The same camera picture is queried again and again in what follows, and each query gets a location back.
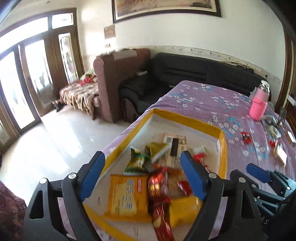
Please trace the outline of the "green yellow snack packet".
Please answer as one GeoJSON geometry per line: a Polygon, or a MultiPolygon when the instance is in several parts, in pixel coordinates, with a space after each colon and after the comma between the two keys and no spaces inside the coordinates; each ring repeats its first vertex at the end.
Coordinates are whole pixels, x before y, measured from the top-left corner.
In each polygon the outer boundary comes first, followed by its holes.
{"type": "Polygon", "coordinates": [[[130,151],[130,161],[123,174],[130,176],[147,174],[148,170],[144,165],[150,160],[150,157],[133,146],[130,147],[130,151]]]}

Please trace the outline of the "purple floral tablecloth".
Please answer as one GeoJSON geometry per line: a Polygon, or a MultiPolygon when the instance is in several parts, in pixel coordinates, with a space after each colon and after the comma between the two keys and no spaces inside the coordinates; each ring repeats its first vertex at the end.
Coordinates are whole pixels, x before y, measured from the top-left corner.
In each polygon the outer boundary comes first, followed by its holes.
{"type": "Polygon", "coordinates": [[[220,128],[228,147],[227,172],[245,171],[249,163],[265,170],[277,170],[295,179],[295,147],[286,137],[281,139],[287,153],[284,167],[273,155],[266,128],[249,115],[250,98],[243,94],[213,85],[184,80],[161,96],[149,109],[157,108],[188,116],[220,128]],[[244,144],[241,132],[251,134],[252,143],[244,144]]]}

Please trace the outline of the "black sofa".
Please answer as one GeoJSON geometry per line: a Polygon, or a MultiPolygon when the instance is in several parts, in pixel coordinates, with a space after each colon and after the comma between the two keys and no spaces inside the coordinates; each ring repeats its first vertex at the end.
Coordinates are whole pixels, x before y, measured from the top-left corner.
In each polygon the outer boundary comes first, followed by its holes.
{"type": "Polygon", "coordinates": [[[249,67],[170,53],[156,54],[146,70],[122,81],[118,88],[123,117],[129,123],[183,80],[224,87],[244,95],[250,95],[263,80],[249,67]]]}

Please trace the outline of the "patterned daybed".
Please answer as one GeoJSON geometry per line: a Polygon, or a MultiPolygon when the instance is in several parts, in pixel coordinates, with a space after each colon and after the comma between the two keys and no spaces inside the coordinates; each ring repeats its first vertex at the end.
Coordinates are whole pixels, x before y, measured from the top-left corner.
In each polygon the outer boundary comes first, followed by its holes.
{"type": "Polygon", "coordinates": [[[78,80],[60,90],[61,103],[71,105],[95,120],[96,110],[101,107],[97,82],[94,69],[89,69],[78,80]]]}

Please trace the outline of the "white red candy packet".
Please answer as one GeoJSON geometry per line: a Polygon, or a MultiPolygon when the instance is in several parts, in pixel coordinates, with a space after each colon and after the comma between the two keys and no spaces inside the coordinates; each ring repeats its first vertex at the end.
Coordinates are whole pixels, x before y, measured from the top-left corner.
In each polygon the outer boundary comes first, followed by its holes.
{"type": "Polygon", "coordinates": [[[207,157],[206,150],[204,146],[200,146],[197,148],[193,149],[193,158],[198,164],[202,164],[204,168],[206,169],[207,172],[208,170],[208,165],[205,163],[205,158],[207,157]]]}

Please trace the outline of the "red foil snack stick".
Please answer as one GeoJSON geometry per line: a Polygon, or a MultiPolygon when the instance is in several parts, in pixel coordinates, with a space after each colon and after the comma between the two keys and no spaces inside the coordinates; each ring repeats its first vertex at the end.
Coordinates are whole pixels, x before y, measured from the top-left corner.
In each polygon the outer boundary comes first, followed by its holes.
{"type": "Polygon", "coordinates": [[[151,216],[158,240],[175,240],[167,215],[169,197],[167,168],[160,168],[148,178],[149,201],[152,204],[151,216]]]}

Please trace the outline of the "gold foil snack packet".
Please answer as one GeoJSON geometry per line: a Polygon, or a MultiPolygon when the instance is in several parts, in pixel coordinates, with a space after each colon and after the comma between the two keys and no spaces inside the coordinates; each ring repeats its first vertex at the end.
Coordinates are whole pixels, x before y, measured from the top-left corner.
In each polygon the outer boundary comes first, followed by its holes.
{"type": "Polygon", "coordinates": [[[203,201],[196,196],[173,199],[169,205],[169,223],[171,228],[193,224],[202,206],[203,201]]]}

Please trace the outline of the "yellow rimmed white tray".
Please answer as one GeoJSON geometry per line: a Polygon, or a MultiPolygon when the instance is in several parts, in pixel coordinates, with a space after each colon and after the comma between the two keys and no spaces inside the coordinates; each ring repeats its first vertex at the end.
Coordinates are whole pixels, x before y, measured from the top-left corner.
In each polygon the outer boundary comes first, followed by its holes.
{"type": "Polygon", "coordinates": [[[209,156],[205,160],[206,169],[220,178],[227,176],[227,143],[224,132],[210,124],[172,113],[167,110],[150,110],[106,157],[105,165],[98,176],[96,185],[83,202],[91,219],[100,229],[117,240],[156,240],[150,220],[126,221],[105,217],[108,208],[109,189],[112,174],[138,176],[140,172],[126,170],[131,160],[132,150],[152,157],[143,168],[152,172],[158,167],[168,167],[172,171],[181,170],[182,151],[192,151],[204,146],[209,156]]]}

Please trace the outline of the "yellow boxed snack packet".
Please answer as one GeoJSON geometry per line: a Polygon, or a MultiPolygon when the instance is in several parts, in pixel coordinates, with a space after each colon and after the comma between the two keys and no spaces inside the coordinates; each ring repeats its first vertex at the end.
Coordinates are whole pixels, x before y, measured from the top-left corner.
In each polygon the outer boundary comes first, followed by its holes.
{"type": "Polygon", "coordinates": [[[284,167],[287,166],[287,154],[284,151],[282,144],[277,143],[273,149],[274,156],[282,163],[284,167]]]}

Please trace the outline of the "pink sleeved thermos bottle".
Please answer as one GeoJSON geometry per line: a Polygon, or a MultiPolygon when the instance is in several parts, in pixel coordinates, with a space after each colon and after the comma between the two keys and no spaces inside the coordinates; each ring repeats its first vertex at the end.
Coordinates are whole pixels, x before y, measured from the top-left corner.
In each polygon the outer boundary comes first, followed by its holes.
{"type": "Polygon", "coordinates": [[[269,83],[266,80],[261,80],[259,86],[255,87],[255,89],[249,97],[252,100],[249,115],[253,120],[261,120],[267,108],[269,97],[269,83]]]}

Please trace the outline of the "small red wall sign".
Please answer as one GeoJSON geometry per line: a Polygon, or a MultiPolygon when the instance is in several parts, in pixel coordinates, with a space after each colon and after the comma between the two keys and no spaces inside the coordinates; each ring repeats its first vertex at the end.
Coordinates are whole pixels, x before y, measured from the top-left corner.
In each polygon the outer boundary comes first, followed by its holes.
{"type": "Polygon", "coordinates": [[[110,39],[116,37],[115,25],[110,25],[104,28],[104,37],[105,39],[110,39]]]}

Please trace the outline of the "wooden glass door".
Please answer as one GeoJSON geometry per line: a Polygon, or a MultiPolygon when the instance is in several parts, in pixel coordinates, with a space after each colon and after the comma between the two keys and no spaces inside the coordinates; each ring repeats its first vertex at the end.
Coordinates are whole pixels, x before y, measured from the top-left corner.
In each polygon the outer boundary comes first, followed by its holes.
{"type": "Polygon", "coordinates": [[[48,11],[1,30],[1,153],[54,108],[84,71],[77,9],[48,11]]]}

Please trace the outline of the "small red candy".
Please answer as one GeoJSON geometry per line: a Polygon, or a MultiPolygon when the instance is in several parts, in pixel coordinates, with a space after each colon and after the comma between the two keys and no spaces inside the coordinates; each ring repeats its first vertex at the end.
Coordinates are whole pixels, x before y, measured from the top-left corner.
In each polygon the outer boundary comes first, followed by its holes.
{"type": "Polygon", "coordinates": [[[243,139],[244,144],[250,144],[253,142],[251,134],[248,132],[241,132],[241,137],[243,139]]]}

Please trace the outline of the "framed wall painting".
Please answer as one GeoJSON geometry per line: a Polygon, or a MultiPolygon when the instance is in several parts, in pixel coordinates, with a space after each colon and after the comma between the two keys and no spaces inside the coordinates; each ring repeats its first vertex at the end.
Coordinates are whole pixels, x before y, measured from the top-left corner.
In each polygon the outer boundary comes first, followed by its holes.
{"type": "Polygon", "coordinates": [[[189,13],[221,17],[219,1],[199,0],[112,0],[113,23],[141,16],[189,13]]]}

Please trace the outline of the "large yellow snack bag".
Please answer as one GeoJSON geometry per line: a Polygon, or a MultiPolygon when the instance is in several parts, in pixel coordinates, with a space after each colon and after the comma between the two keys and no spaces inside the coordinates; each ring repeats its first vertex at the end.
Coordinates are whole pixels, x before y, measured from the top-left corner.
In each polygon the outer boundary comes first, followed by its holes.
{"type": "Polygon", "coordinates": [[[115,221],[150,222],[147,182],[147,175],[112,174],[107,211],[103,217],[115,221]]]}

